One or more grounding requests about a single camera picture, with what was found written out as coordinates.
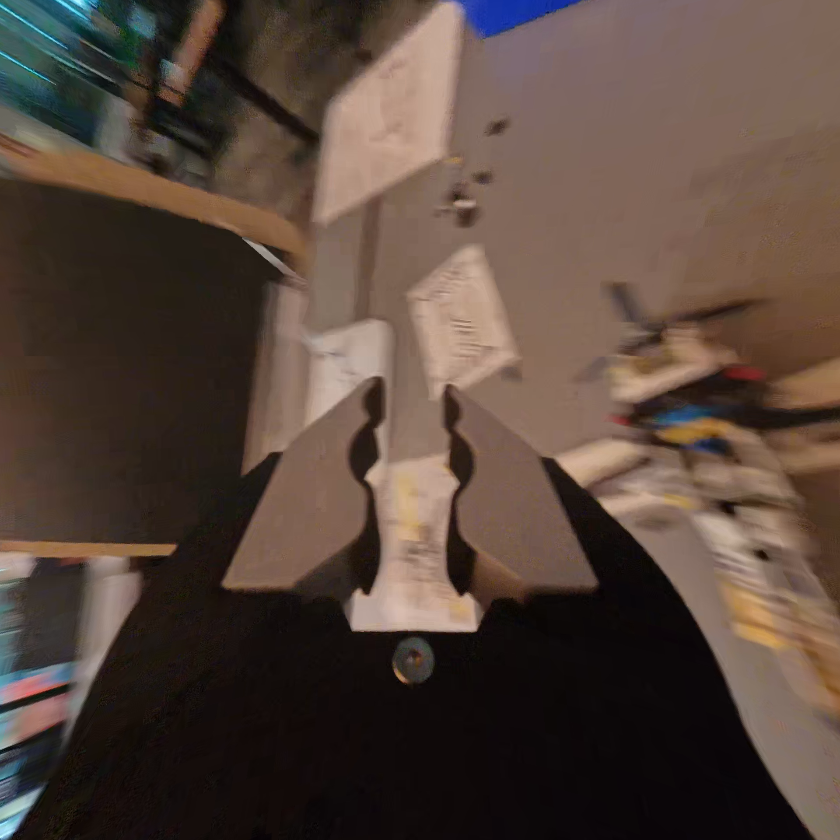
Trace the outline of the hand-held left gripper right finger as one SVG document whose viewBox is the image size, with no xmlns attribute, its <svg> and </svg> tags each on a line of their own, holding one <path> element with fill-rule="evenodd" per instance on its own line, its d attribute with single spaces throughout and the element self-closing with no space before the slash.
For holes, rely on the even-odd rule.
<svg viewBox="0 0 840 840">
<path fill-rule="evenodd" d="M 447 574 L 460 595 L 590 594 L 598 580 L 542 457 L 454 385 L 443 396 L 457 481 Z"/>
</svg>

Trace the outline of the zebra striped sticker sheet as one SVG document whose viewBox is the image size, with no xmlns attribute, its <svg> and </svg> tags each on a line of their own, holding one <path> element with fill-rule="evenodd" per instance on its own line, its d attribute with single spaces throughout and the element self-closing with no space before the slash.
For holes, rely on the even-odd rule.
<svg viewBox="0 0 840 840">
<path fill-rule="evenodd" d="M 519 367 L 522 356 L 482 245 L 457 250 L 406 294 L 427 392 L 465 390 Z"/>
</svg>

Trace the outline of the zebra striped lego airplane model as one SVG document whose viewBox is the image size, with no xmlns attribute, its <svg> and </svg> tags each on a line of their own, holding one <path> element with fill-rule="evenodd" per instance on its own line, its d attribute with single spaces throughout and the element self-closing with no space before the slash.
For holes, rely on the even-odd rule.
<svg viewBox="0 0 840 840">
<path fill-rule="evenodd" d="M 794 479 L 838 477 L 838 360 L 771 382 L 707 325 L 761 304 L 741 299 L 648 316 L 626 282 L 605 284 L 621 335 L 584 380 L 604 376 L 612 421 L 633 437 L 584 446 L 580 483 L 624 475 L 604 497 L 640 517 L 684 508 L 709 549 L 731 630 L 768 648 L 794 692 L 838 721 L 838 606 L 813 570 Z"/>
</svg>

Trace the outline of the small printed paper sheet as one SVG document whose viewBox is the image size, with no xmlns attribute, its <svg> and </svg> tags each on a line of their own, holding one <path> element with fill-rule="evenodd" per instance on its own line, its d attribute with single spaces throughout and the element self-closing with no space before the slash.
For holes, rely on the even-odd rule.
<svg viewBox="0 0 840 840">
<path fill-rule="evenodd" d="M 458 482 L 444 454 L 376 465 L 379 568 L 369 594 L 357 589 L 345 606 L 357 633 L 472 634 L 482 610 L 459 595 L 448 577 L 447 540 Z"/>
</svg>

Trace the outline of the open instruction booklet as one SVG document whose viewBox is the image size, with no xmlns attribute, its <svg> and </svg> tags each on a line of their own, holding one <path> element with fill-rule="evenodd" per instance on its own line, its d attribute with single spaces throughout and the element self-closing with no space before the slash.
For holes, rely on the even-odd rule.
<svg viewBox="0 0 840 840">
<path fill-rule="evenodd" d="M 312 222 L 333 223 L 448 156 L 465 15 L 436 4 L 325 113 Z"/>
</svg>

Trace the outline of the blue plastic bin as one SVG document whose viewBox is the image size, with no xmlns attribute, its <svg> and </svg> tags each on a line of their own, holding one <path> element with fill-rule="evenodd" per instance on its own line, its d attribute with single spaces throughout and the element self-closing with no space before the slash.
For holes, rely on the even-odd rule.
<svg viewBox="0 0 840 840">
<path fill-rule="evenodd" d="M 487 39 L 546 17 L 581 1 L 457 1 L 469 26 Z"/>
</svg>

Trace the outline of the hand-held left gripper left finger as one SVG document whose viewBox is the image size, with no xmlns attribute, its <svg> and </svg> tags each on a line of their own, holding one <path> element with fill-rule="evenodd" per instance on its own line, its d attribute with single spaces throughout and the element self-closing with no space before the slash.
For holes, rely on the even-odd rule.
<svg viewBox="0 0 840 840">
<path fill-rule="evenodd" d="M 385 382 L 370 377 L 280 455 L 222 580 L 231 592 L 372 592 L 382 541 L 366 477 L 380 458 Z"/>
</svg>

